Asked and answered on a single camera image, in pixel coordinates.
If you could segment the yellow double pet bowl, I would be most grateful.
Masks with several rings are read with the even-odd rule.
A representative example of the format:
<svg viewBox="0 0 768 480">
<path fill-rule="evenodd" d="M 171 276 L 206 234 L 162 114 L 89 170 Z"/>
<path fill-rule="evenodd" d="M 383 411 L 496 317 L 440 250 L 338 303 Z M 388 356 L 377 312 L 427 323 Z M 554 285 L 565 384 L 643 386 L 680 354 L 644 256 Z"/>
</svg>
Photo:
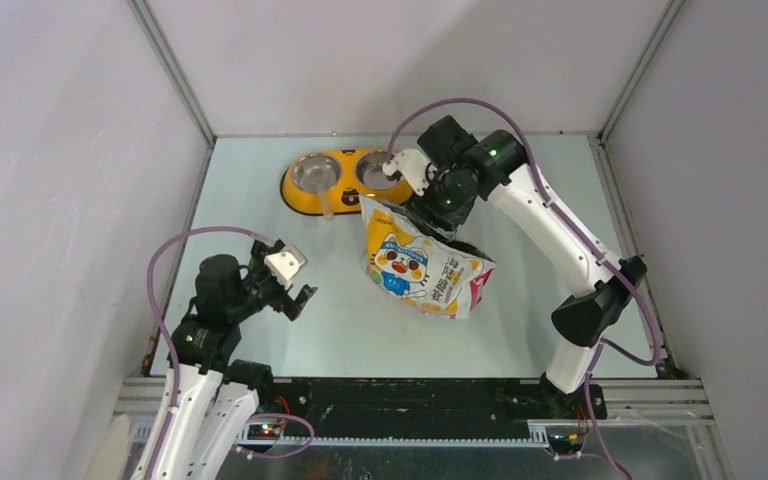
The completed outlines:
<svg viewBox="0 0 768 480">
<path fill-rule="evenodd" d="M 391 180 L 382 167 L 386 151 L 379 148 L 337 149 L 314 151 L 295 159 L 285 170 L 279 193 L 292 211 L 306 216 L 322 216 L 317 199 L 306 186 L 307 172 L 317 166 L 328 167 L 337 175 L 329 191 L 334 215 L 356 214 L 361 211 L 363 196 L 402 204 L 413 194 L 403 180 Z"/>
</svg>

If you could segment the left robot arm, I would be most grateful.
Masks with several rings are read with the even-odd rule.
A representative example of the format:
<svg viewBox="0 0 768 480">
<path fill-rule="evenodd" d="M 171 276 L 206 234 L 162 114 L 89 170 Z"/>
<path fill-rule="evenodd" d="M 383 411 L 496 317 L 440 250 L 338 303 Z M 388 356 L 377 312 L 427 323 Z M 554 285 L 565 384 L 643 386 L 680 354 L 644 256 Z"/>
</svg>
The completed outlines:
<svg viewBox="0 0 768 480">
<path fill-rule="evenodd" d="M 213 479 L 252 416 L 276 403 L 270 366 L 235 360 L 241 324 L 265 309 L 296 320 L 315 288 L 290 290 L 306 258 L 295 246 L 255 236 L 247 262 L 202 260 L 195 294 L 174 330 L 161 330 L 169 368 L 135 479 Z"/>
</svg>

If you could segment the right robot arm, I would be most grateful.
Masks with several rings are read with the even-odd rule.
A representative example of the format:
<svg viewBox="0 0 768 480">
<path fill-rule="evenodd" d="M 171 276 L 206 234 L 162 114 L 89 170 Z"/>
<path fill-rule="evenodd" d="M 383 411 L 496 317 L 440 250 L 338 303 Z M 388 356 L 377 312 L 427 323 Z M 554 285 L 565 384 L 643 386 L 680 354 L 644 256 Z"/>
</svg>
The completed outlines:
<svg viewBox="0 0 768 480">
<path fill-rule="evenodd" d="M 477 199 L 499 209 L 534 242 L 570 291 L 551 315 L 560 341 L 544 377 L 545 411 L 566 418 L 582 403 L 579 388 L 605 331 L 615 324 L 647 273 L 639 256 L 603 246 L 550 189 L 525 140 L 496 130 L 478 140 L 450 115 L 395 153 L 385 172 L 413 189 L 406 208 L 419 225 L 447 239 Z"/>
</svg>

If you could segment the clear plastic scoop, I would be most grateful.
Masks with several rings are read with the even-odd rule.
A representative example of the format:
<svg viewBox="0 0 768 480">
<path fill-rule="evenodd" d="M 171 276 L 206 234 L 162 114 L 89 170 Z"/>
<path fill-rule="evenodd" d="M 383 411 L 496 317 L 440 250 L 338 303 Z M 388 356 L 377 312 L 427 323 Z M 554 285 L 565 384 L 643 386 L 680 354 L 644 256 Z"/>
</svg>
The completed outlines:
<svg viewBox="0 0 768 480">
<path fill-rule="evenodd" d="M 337 182 L 336 173 L 328 167 L 317 166 L 307 172 L 305 180 L 306 186 L 317 196 L 323 218 L 326 221 L 333 220 L 334 209 L 329 191 Z"/>
</svg>

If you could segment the pet food bag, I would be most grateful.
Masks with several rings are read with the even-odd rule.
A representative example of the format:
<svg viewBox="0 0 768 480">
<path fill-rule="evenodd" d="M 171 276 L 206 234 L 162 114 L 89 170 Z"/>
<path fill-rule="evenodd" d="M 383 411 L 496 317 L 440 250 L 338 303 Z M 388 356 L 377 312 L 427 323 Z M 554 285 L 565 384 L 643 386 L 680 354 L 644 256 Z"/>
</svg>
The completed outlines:
<svg viewBox="0 0 768 480">
<path fill-rule="evenodd" d="M 363 197 L 360 207 L 368 278 L 427 315 L 469 317 L 496 263 L 469 243 L 421 232 L 398 205 Z"/>
</svg>

